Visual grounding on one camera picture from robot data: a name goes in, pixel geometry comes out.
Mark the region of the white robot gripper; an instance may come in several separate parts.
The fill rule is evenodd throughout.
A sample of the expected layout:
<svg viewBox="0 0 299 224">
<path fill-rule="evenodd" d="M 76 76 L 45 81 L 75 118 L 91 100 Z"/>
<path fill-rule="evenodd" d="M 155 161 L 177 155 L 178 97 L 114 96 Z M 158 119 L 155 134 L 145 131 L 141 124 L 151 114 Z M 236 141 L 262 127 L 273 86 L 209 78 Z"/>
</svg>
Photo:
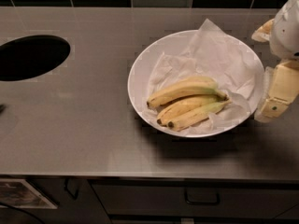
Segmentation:
<svg viewBox="0 0 299 224">
<path fill-rule="evenodd" d="M 288 0 L 274 19 L 260 26 L 251 36 L 269 42 L 273 54 L 283 60 L 275 68 L 266 67 L 263 95 L 254 114 L 259 122 L 279 118 L 299 95 L 299 0 Z"/>
</svg>

